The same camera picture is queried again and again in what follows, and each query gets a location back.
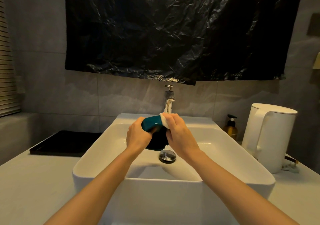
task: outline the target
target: forearm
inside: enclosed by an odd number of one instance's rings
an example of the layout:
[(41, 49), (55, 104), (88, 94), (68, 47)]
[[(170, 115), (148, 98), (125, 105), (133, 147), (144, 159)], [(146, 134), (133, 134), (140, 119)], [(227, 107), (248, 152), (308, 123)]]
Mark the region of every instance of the forearm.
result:
[(114, 191), (137, 154), (122, 152), (96, 178), (57, 211), (45, 225), (98, 224)]
[(196, 159), (190, 158), (187, 162), (198, 172), (208, 187), (218, 195), (240, 224), (298, 224), (252, 188), (211, 160), (204, 152), (200, 151), (196, 156)]

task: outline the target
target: countertop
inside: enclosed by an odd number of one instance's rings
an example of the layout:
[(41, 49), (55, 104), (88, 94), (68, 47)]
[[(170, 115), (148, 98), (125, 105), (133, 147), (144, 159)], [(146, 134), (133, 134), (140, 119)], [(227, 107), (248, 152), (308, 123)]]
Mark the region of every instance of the countertop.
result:
[[(42, 225), (74, 196), (72, 169), (80, 158), (30, 155), (29, 150), (0, 166), (0, 221)], [(301, 225), (319, 224), (320, 175), (302, 165), (299, 174), (274, 174), (269, 200)]]

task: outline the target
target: wrinkled black plastic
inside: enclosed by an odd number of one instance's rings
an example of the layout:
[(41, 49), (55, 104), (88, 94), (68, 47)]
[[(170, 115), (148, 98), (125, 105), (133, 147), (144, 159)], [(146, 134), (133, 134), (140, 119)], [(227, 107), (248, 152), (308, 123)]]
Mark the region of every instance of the wrinkled black plastic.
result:
[(66, 69), (186, 84), (283, 76), (299, 0), (66, 0)]

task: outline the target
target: hand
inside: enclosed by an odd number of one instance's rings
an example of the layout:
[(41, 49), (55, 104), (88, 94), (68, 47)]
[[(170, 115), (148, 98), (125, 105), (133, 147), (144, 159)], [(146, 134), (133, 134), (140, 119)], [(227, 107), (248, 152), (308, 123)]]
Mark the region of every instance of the hand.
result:
[(129, 126), (127, 132), (127, 150), (133, 151), (137, 156), (148, 146), (151, 141), (152, 134), (156, 131), (152, 130), (150, 133), (142, 129), (141, 123), (145, 118), (139, 117), (132, 125)]
[(170, 128), (166, 132), (169, 145), (180, 157), (188, 162), (195, 152), (201, 151), (197, 142), (186, 123), (178, 114), (163, 113), (163, 116), (166, 118)]

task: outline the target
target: person's right arm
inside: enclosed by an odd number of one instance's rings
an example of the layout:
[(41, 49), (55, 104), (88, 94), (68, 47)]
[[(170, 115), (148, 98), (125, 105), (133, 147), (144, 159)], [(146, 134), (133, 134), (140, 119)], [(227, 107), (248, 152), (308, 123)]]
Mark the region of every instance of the person's right arm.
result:
[(192, 166), (241, 225), (297, 225), (298, 223), (200, 150), (178, 114), (164, 114), (169, 145)]

